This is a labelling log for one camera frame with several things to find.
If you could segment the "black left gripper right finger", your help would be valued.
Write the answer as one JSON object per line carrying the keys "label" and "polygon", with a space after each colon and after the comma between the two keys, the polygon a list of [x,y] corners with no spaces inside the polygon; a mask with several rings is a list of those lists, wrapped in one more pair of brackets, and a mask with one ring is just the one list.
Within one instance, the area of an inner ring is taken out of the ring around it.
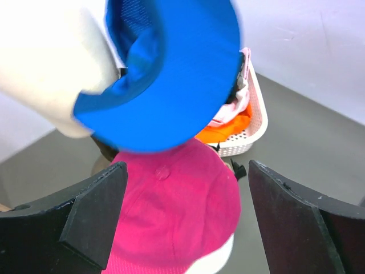
{"label": "black left gripper right finger", "polygon": [[251,160],[248,182],[270,273],[364,273],[364,207]]}

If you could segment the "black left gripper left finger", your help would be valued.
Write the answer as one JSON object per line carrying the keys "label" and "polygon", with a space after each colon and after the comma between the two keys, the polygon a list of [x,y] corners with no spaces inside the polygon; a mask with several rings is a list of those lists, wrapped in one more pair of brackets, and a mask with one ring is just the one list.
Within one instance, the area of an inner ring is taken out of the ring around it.
{"label": "black left gripper left finger", "polygon": [[1,273],[101,273],[127,186],[118,162],[63,190],[1,212]]}

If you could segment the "blue cap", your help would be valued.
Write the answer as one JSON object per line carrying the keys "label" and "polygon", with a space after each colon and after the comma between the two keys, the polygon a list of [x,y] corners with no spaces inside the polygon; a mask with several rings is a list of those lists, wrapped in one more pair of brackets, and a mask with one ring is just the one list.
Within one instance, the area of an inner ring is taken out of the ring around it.
{"label": "blue cap", "polygon": [[230,1],[108,1],[106,26],[125,74],[82,91],[78,121],[109,146],[157,152],[197,135],[226,102],[240,69]]}

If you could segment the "black cap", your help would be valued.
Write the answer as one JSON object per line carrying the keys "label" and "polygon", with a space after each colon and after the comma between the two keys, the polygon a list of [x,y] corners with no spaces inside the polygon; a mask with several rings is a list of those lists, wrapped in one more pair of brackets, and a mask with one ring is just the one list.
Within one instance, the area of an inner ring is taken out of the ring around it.
{"label": "black cap", "polygon": [[240,52],[240,61],[241,61],[241,65],[240,65],[240,69],[238,71],[237,77],[236,77],[236,81],[230,91],[230,94],[225,102],[225,104],[231,104],[233,103],[233,101],[236,99],[236,93],[238,93],[238,91],[240,89],[243,88],[243,70],[245,67],[245,54]]}

